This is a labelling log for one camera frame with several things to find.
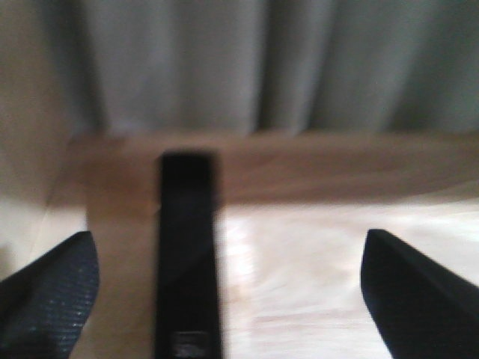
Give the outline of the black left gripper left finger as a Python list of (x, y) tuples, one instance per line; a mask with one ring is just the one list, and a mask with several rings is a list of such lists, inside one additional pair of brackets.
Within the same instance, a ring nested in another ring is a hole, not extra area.
[(68, 358), (100, 286), (89, 231), (73, 234), (1, 281), (1, 357)]

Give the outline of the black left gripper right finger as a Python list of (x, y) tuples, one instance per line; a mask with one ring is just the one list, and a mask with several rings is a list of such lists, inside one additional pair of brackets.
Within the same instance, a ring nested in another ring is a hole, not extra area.
[(361, 293), (393, 358), (477, 358), (478, 287), (386, 230), (367, 232)]

